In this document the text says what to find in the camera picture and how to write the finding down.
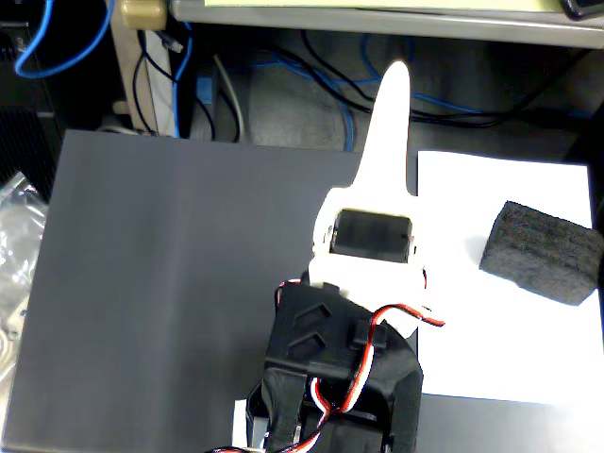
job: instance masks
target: cable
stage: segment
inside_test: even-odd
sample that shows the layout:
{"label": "cable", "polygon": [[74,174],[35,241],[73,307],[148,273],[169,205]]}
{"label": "cable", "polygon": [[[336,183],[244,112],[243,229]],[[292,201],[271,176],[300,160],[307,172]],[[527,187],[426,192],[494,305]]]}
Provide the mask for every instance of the cable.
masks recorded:
{"label": "cable", "polygon": [[[583,49],[577,52],[563,66],[558,68],[550,77],[544,80],[533,91],[527,94],[519,103],[507,112],[479,112],[479,113],[461,113],[453,115],[438,115],[439,118],[415,118],[414,121],[420,123],[432,123],[443,126],[466,127],[466,128],[485,128],[501,125],[510,120],[514,116],[525,110],[535,99],[537,99],[545,90],[551,87],[558,79],[570,71],[579,61],[585,58],[591,52],[590,49]],[[464,117],[492,117],[494,120],[484,123],[458,122],[452,119]]]}
{"label": "cable", "polygon": [[235,109],[235,115],[237,116],[237,130],[238,130],[238,140],[245,138],[245,123],[243,122],[243,114],[242,107],[239,104],[239,99],[237,98],[237,94],[235,93],[235,89],[233,88],[233,84],[230,81],[230,77],[228,76],[227,70],[225,66],[223,66],[223,62],[218,57],[218,54],[213,55],[213,60],[216,63],[216,68],[218,68],[218,72],[220,73],[220,77],[225,82],[226,90],[228,91],[228,95],[232,101],[232,107]]}
{"label": "cable", "polygon": [[367,43],[369,43],[369,37],[370,36],[371,35],[368,35],[367,33],[365,33],[364,35],[362,35],[362,38],[361,38],[361,59],[362,59],[363,64],[365,65],[365,68],[367,68],[367,71],[369,72],[369,75],[372,78],[379,78],[379,79],[381,79],[381,75],[376,70],[376,68],[374,68],[374,65],[371,64],[371,61],[369,61],[369,57],[367,57]]}
{"label": "cable", "polygon": [[304,68],[304,70],[309,74],[309,76],[311,76],[312,79],[317,84],[319,84],[319,86],[321,88],[323,88],[326,92],[331,94],[331,96],[335,97],[337,100],[346,104],[347,106],[351,107],[352,109],[362,111],[363,113],[371,113],[370,108],[368,108],[366,106],[362,106],[361,104],[357,104],[354,101],[351,101],[350,99],[342,96],[339,92],[337,92],[333,88],[329,87],[329,85],[325,82],[325,80],[317,74],[316,70],[312,66],[310,66],[305,60],[303,60],[302,58],[300,58],[298,55],[294,54],[293,52],[290,52],[289,50],[285,50],[276,45],[269,45],[269,46],[261,48],[261,50],[268,50],[269,52],[275,52],[276,54],[279,54],[282,57],[285,57],[286,59],[291,59],[291,60],[299,63]]}
{"label": "cable", "polygon": [[149,124],[144,119],[143,111],[141,110],[141,104],[139,104],[139,96],[136,91],[136,81],[139,76],[139,71],[141,69],[141,64],[143,64],[143,60],[144,60],[144,53],[141,52],[141,56],[139,57],[139,60],[136,62],[136,66],[134,68],[134,75],[132,76],[132,97],[134,97],[134,105],[136,106],[136,111],[139,113],[139,117],[141,118],[141,121],[143,122],[144,130],[146,130],[149,135],[157,135],[157,133],[153,129],[151,129]]}
{"label": "cable", "polygon": [[[172,75],[170,75],[170,73],[167,73],[166,71],[164,71],[161,66],[159,66],[149,55],[149,53],[147,52],[146,49],[146,42],[144,39],[144,31],[142,30],[138,30],[137,31],[137,39],[139,41],[139,46],[141,47],[141,52],[143,52],[145,58],[147,59],[147,61],[149,61],[149,63],[151,63],[151,66],[153,66],[160,74],[162,74],[163,76],[167,77],[169,80],[171,80],[173,83],[175,82],[175,78],[172,77]],[[208,111],[208,109],[206,108],[206,106],[204,105],[203,102],[201,102],[201,99],[199,99],[199,96],[195,96],[195,101],[197,102],[197,105],[199,105],[199,107],[201,107],[201,109],[204,111],[204,114],[206,115],[206,118],[208,118],[208,124],[210,125],[210,132],[211,132],[211,140],[214,141],[216,140],[216,128],[214,126],[214,122],[211,119],[211,115],[210,112]]]}
{"label": "cable", "polygon": [[212,141],[216,140],[216,128],[214,127],[214,122],[211,120],[211,116],[210,116],[210,112],[208,111],[208,108],[204,105],[203,102],[201,102],[201,99],[199,99],[199,97],[197,97],[197,96],[195,97],[195,102],[197,103],[197,105],[199,107],[201,107],[204,114],[206,115],[206,118],[208,119],[208,124],[210,125],[210,139]]}
{"label": "cable", "polygon": [[36,50],[36,48],[38,47],[38,45],[44,38],[44,35],[46,34],[46,30],[48,29],[48,26],[50,24],[50,19],[52,17],[52,10],[53,10],[54,3],[55,3],[55,0],[46,0],[46,4],[44,7],[44,15],[42,16],[42,23],[40,25],[40,28],[38,28],[38,31],[36,32],[34,39],[29,44],[27,49],[24,51],[23,54],[21,54],[21,56],[15,62],[15,73],[17,74],[17,76],[21,76],[21,77],[25,77],[25,78],[44,78],[44,77],[49,77],[49,76],[58,74],[62,71],[65,71],[66,69],[71,68],[75,64],[78,64],[81,60],[86,58],[92,52],[92,50],[94,50],[96,45],[99,44],[101,42],[101,40],[103,39],[103,37],[105,36],[105,33],[107,32],[107,29],[109,28],[111,13],[113,12],[113,7],[115,6],[115,0],[109,0],[109,5],[107,6],[107,14],[105,16],[105,20],[103,21],[103,24],[101,25],[101,28],[98,30],[98,33],[92,39],[91,43],[88,44],[79,54],[75,55],[75,57],[72,57],[72,58],[62,62],[61,64],[58,64],[57,66],[53,66],[53,67],[47,68],[47,69],[42,69],[41,71],[38,71],[38,72],[24,71],[23,65],[29,59],[31,54],[34,53],[34,51]]}
{"label": "cable", "polygon": [[[188,22],[183,22],[185,28],[188,31],[192,31],[191,24]],[[187,39],[187,51],[185,53],[184,59],[180,62],[180,66],[176,70],[176,75],[174,77],[174,86],[172,89],[172,109],[174,110],[174,137],[175,139],[180,138],[180,122],[178,119],[178,82],[182,77],[182,74],[185,72],[187,68],[187,64],[189,63],[189,59],[191,59],[191,52],[193,51],[193,37],[190,35]]]}
{"label": "cable", "polygon": [[231,115],[233,115],[233,121],[235,122],[235,129],[236,129],[235,138],[233,139],[233,143],[236,143],[239,141],[239,137],[241,135],[241,128],[239,126],[239,119],[237,118],[237,111],[235,110],[235,106],[233,106],[233,103],[230,102],[230,99],[228,99],[228,96],[225,94],[225,92],[223,91],[222,88],[218,89],[218,97],[223,98],[223,100],[226,103],[226,106],[230,110]]}
{"label": "cable", "polygon": [[[281,59],[279,57],[279,55],[277,55],[277,54],[273,54],[273,58],[277,61],[277,63],[279,63],[281,66],[289,69],[293,73],[298,74],[299,76],[302,76],[306,79],[313,80],[313,78],[309,75],[309,73],[300,69],[298,66],[295,65],[295,63],[290,63],[289,61]],[[316,71],[316,73],[324,79],[324,81],[328,84],[328,86],[332,90],[337,91],[337,88],[333,85],[331,79],[326,74],[322,73],[321,71],[319,71],[316,68],[313,68],[313,70]],[[355,140],[355,135],[354,135],[355,131],[354,131],[354,122],[352,120],[352,113],[350,112],[350,109],[344,103],[338,102],[338,106],[340,107],[340,110],[342,111],[342,115],[344,117],[344,128],[346,130],[346,140],[344,141],[344,152],[351,153],[352,147],[354,145],[354,140]]]}
{"label": "cable", "polygon": [[314,59],[316,59],[322,66],[324,66],[326,69],[328,69],[329,71],[331,71],[333,74],[335,74],[336,76],[340,77],[344,82],[346,82],[348,85],[350,85],[350,87],[356,91],[360,97],[362,97],[363,99],[369,101],[369,102],[374,102],[375,99],[371,96],[368,96],[367,94],[365,94],[363,92],[363,90],[361,90],[361,88],[359,88],[359,86],[353,82],[350,78],[348,78],[345,74],[341,73],[340,71],[338,71],[336,68],[334,68],[332,65],[330,65],[329,63],[327,63],[324,59],[322,59],[312,48],[312,46],[310,45],[310,41],[309,41],[309,36],[306,30],[302,30],[302,41],[304,43],[304,46],[307,48],[307,50],[309,51],[309,53],[314,57]]}

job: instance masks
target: black cable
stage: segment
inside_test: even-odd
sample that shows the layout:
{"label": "black cable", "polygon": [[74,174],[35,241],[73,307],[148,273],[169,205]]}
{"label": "black cable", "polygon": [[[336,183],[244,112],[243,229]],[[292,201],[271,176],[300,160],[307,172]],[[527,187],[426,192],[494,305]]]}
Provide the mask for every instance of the black cable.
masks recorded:
{"label": "black cable", "polygon": [[[482,112],[482,113],[454,113],[450,115],[429,115],[429,118],[418,119],[415,121],[419,123],[432,123],[443,126],[455,126],[455,127],[468,127],[468,128],[485,128],[501,125],[511,118],[518,116],[524,111],[535,99],[543,94],[549,87],[551,87],[556,81],[570,71],[577,63],[585,58],[591,49],[583,49],[577,52],[570,60],[568,60],[563,66],[558,68],[550,77],[544,80],[540,85],[537,86],[533,91],[527,94],[518,104],[516,104],[511,110],[507,112]],[[495,118],[491,121],[484,123],[468,123],[453,121],[459,118],[471,118],[471,117],[491,117]]]}
{"label": "black cable", "polygon": [[[146,41],[144,38],[144,31],[142,30],[138,30],[137,31],[137,39],[139,41],[139,47],[141,47],[141,52],[143,53],[144,57],[147,59],[147,61],[149,61],[149,63],[151,63],[151,66],[153,66],[156,70],[158,70],[158,72],[160,74],[162,74],[163,76],[167,77],[170,81],[172,81],[172,83],[174,83],[176,80],[175,78],[170,75],[169,73],[167,73],[166,71],[164,71],[149,55],[149,53],[147,52],[146,49]],[[201,107],[201,109],[204,111],[204,114],[206,115],[206,118],[208,119],[208,124],[210,125],[210,131],[211,131],[211,140],[214,141],[216,140],[216,127],[214,126],[214,122],[211,119],[211,115],[210,112],[208,111],[208,109],[206,108],[206,106],[204,105],[203,102],[201,102],[201,99],[199,99],[199,96],[195,96],[195,101],[197,102],[197,105],[199,107]]]}
{"label": "black cable", "polygon": [[[371,109],[356,102],[353,102],[346,97],[342,96],[340,93],[332,90],[312,68],[310,64],[300,58],[298,55],[290,52],[286,49],[278,47],[276,45],[268,45],[265,47],[260,47],[260,50],[267,50],[269,52],[276,52],[281,56],[292,59],[293,61],[298,62],[302,67],[306,70],[306,72],[312,77],[312,79],[328,94],[330,94],[335,99],[340,102],[348,105],[352,109],[356,109],[358,111],[362,111],[364,113],[371,113]],[[568,60],[562,67],[560,67],[557,71],[554,72],[550,77],[548,77],[544,82],[542,82],[537,88],[535,88],[532,92],[527,94],[518,104],[516,104],[511,110],[505,112],[480,112],[480,113],[455,113],[455,114],[436,114],[436,113],[428,113],[417,109],[411,109],[411,121],[415,123],[426,123],[440,126],[453,126],[453,127],[462,127],[462,128],[487,128],[501,125],[518,114],[525,110],[525,108],[530,105],[537,97],[539,97],[545,90],[547,90],[551,85],[553,85],[558,79],[560,79],[564,74],[566,74],[570,69],[572,69],[579,61],[581,61],[587,54],[591,52],[590,49],[580,50],[577,52],[575,56],[573,56],[570,60]],[[487,122],[462,122],[455,121],[461,118],[493,118]]]}
{"label": "black cable", "polygon": [[231,115],[233,115],[233,120],[235,121],[235,128],[237,129],[237,131],[235,132],[235,138],[233,139],[233,143],[236,143],[239,141],[239,136],[241,135],[241,125],[239,124],[239,120],[237,119],[237,112],[235,111],[235,106],[233,106],[233,103],[230,101],[230,99],[228,99],[228,96],[225,94],[222,88],[218,90],[218,97],[223,98],[226,103],[226,106],[230,110]]}
{"label": "black cable", "polygon": [[304,42],[304,46],[306,47],[306,49],[309,51],[309,53],[312,55],[312,57],[319,62],[319,64],[321,64],[324,68],[328,69],[333,74],[335,74],[336,76],[338,76],[339,78],[341,78],[343,81],[345,81],[348,85],[350,85],[350,88],[354,89],[354,91],[357,92],[359,94],[359,96],[362,97],[363,99],[365,99],[365,100],[367,100],[369,102],[374,102],[375,101],[375,99],[373,97],[368,96],[367,94],[365,94],[363,92],[363,90],[361,90],[361,88],[359,87],[359,85],[357,85],[352,79],[348,78],[345,74],[341,73],[336,68],[334,68],[332,65],[330,65],[329,63],[327,63],[324,59],[322,59],[314,51],[314,49],[310,45],[309,36],[308,36],[308,33],[307,33],[306,30],[302,30],[302,41]]}
{"label": "black cable", "polygon": [[132,97],[134,97],[134,105],[136,106],[136,111],[139,113],[139,117],[141,118],[141,121],[143,122],[144,129],[150,135],[157,135],[156,132],[153,129],[151,129],[149,124],[144,119],[143,110],[141,109],[141,104],[139,104],[139,96],[136,91],[136,80],[139,76],[139,71],[141,70],[141,64],[143,64],[143,60],[144,60],[144,53],[141,52],[141,56],[139,57],[139,60],[136,62],[136,67],[134,68],[134,75],[132,76]]}
{"label": "black cable", "polygon": [[332,97],[334,97],[338,101],[342,102],[343,104],[346,104],[347,106],[349,106],[352,109],[362,111],[363,113],[371,113],[371,108],[362,106],[361,104],[357,104],[356,102],[351,101],[347,97],[342,96],[340,93],[336,92],[331,87],[329,87],[329,85],[325,82],[325,80],[323,80],[323,78],[315,72],[314,68],[312,66],[310,66],[310,64],[308,64],[305,60],[303,60],[298,55],[296,55],[295,53],[290,52],[289,50],[285,50],[282,47],[272,45],[272,44],[263,46],[263,47],[259,47],[259,49],[266,50],[268,52],[275,52],[276,54],[280,54],[282,57],[285,57],[286,59],[292,59],[293,61],[300,63],[302,65],[302,67],[304,68],[304,70],[309,74],[309,76],[311,76],[312,79],[323,90],[328,92]]}
{"label": "black cable", "polygon": [[199,107],[201,107],[201,109],[204,111],[206,118],[208,118],[208,124],[210,125],[210,134],[211,134],[211,140],[214,141],[216,140],[216,128],[214,127],[214,122],[211,120],[211,116],[210,116],[210,112],[208,111],[208,108],[204,105],[203,102],[201,102],[201,99],[199,99],[199,97],[195,97],[195,102],[197,102],[197,105]]}

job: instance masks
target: white wire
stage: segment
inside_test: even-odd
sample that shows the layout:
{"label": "white wire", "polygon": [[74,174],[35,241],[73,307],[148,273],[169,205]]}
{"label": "white wire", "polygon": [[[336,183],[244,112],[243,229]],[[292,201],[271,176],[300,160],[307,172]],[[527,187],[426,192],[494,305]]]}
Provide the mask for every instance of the white wire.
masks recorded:
{"label": "white wire", "polygon": [[359,396],[361,396],[362,389],[365,387],[367,379],[369,378],[369,373],[371,372],[371,365],[374,361],[374,353],[375,348],[373,347],[373,345],[369,346],[369,357],[367,357],[367,362],[363,364],[363,367],[359,372],[359,383],[357,386],[355,386],[352,393],[352,397],[350,398],[348,404],[342,407],[342,412],[346,413],[350,411],[352,408],[354,408],[355,404],[357,404]]}
{"label": "white wire", "polygon": [[223,66],[223,62],[218,58],[218,54],[215,54],[212,58],[214,59],[214,62],[216,63],[216,68],[218,68],[220,77],[225,82],[226,90],[228,91],[230,100],[233,102],[233,107],[235,108],[235,113],[237,114],[237,121],[239,122],[240,140],[243,140],[243,137],[245,137],[245,124],[243,123],[242,107],[239,104],[239,99],[237,98],[237,94],[235,94],[235,90],[233,89],[233,84],[230,81],[230,77],[228,76],[225,66]]}
{"label": "white wire", "polygon": [[312,379],[312,381],[310,382],[310,396],[312,397],[312,401],[314,401],[314,404],[316,405],[317,408],[319,408],[319,410],[321,410],[321,412],[323,413],[323,415],[321,415],[321,419],[319,420],[319,423],[317,424],[317,427],[320,427],[323,424],[323,421],[325,420],[325,418],[327,417],[327,412],[329,411],[329,408],[324,406],[323,403],[321,403],[321,399],[319,399],[319,395],[317,394],[315,385],[319,382],[319,378],[318,377],[314,377]]}

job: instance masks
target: black plastic part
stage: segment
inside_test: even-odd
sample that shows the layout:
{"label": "black plastic part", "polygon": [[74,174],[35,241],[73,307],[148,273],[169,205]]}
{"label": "black plastic part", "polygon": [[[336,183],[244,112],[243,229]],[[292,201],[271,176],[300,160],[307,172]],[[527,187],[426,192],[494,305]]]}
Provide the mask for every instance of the black plastic part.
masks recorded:
{"label": "black plastic part", "polygon": [[[339,294],[302,284],[286,284],[280,300],[261,384],[270,419],[269,452],[291,445],[298,425],[302,439],[314,430],[320,413],[307,392],[309,378],[322,379],[324,397],[342,404],[361,359],[358,339],[355,342],[362,336],[359,326],[368,326],[372,315]],[[412,453],[422,370],[392,327],[383,324],[379,331],[377,341],[384,347],[377,348],[359,401],[353,411],[325,426],[314,453],[378,453],[385,445],[393,453]]]}
{"label": "black plastic part", "polygon": [[336,219],[330,252],[407,262],[410,237],[411,220],[407,217],[343,210]]}
{"label": "black plastic part", "polygon": [[[355,333],[352,338],[353,347],[363,348],[367,344],[369,339],[369,323],[367,321],[359,320],[355,325]],[[386,341],[388,339],[388,331],[385,326],[377,326],[374,330],[374,338],[372,339],[372,345],[377,351],[383,351],[386,349]]]}

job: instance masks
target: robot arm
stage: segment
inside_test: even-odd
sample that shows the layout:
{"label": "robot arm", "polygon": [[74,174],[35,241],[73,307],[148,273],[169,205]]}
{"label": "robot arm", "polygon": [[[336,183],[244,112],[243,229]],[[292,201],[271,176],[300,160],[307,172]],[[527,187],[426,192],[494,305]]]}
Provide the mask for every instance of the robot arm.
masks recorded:
{"label": "robot arm", "polygon": [[[314,225],[310,284],[337,286],[369,311],[400,303],[420,312],[426,305],[421,205],[407,190],[410,107],[409,71],[398,61],[379,86],[353,184],[329,191]],[[404,312],[386,321],[404,338],[419,323]]]}

